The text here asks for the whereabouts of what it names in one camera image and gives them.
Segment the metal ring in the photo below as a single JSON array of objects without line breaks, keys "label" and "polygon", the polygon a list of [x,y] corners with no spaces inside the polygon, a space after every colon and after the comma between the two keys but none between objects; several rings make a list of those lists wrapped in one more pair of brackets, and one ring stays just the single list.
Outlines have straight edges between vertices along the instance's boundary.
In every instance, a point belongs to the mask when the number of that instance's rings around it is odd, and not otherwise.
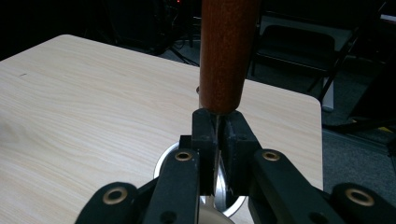
[{"label": "metal ring", "polygon": [[[354,194],[359,194],[361,198],[356,197]],[[350,201],[362,206],[373,206],[375,203],[372,196],[360,189],[347,189],[346,196]]]},{"label": "metal ring", "polygon": [[279,161],[280,157],[275,152],[266,151],[262,153],[262,156],[268,161]]},{"label": "metal ring", "polygon": [[189,161],[192,158],[191,153],[189,152],[178,152],[175,156],[178,161]]},{"label": "metal ring", "polygon": [[[119,192],[120,196],[117,198],[112,198],[110,195],[114,192]],[[124,201],[126,199],[126,196],[128,195],[128,191],[124,187],[115,187],[113,189],[108,190],[105,195],[103,195],[103,202],[105,204],[116,204]]]}]

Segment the dark floor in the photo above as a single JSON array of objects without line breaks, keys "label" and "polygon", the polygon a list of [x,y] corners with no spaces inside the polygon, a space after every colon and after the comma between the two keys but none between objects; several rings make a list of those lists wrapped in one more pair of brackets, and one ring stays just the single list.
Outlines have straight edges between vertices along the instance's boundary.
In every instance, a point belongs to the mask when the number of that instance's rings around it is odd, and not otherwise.
[{"label": "dark floor", "polygon": [[[192,48],[187,41],[178,41],[175,47],[183,56],[199,63],[199,40],[193,42]],[[183,62],[170,50],[160,57]],[[334,81],[334,111],[323,111],[322,123],[339,125],[352,122],[350,112],[381,66],[350,57]],[[248,73],[247,78],[313,96],[318,96],[320,88],[307,92],[312,77],[264,65],[258,65],[255,76]],[[380,130],[344,135],[323,129],[324,190],[331,192],[336,184],[353,182],[373,189],[396,206],[396,174],[386,148],[386,143],[394,137],[394,133]]]}]

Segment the light wood laminate surface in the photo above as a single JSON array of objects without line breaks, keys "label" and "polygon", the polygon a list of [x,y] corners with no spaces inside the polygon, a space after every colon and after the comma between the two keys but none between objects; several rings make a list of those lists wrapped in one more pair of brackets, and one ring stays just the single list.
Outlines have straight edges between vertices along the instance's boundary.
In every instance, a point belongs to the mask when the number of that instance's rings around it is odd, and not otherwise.
[{"label": "light wood laminate surface", "polygon": [[[198,79],[198,67],[71,35],[0,62],[1,222],[73,223],[102,186],[149,182],[191,134]],[[246,81],[238,110],[322,189],[317,100]],[[251,222],[246,204],[236,223]]]}]

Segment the wooden tabletop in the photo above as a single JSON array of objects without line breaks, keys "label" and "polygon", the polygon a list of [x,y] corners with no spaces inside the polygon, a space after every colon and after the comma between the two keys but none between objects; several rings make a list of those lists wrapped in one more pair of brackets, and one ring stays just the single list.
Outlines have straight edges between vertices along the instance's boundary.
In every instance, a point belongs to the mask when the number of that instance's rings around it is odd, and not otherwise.
[{"label": "wooden tabletop", "polygon": [[[102,186],[149,182],[191,134],[198,79],[198,67],[71,35],[0,62],[0,220],[73,223]],[[247,80],[238,110],[322,189],[317,100]],[[251,222],[246,203],[233,220]]]}]

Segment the brown cylindrical rod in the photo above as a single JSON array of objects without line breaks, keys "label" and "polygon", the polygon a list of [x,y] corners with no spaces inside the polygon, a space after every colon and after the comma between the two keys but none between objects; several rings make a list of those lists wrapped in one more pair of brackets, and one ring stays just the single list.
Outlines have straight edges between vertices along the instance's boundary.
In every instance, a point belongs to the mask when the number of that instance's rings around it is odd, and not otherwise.
[{"label": "brown cylindrical rod", "polygon": [[240,103],[260,0],[203,0],[200,104],[228,114]]}]

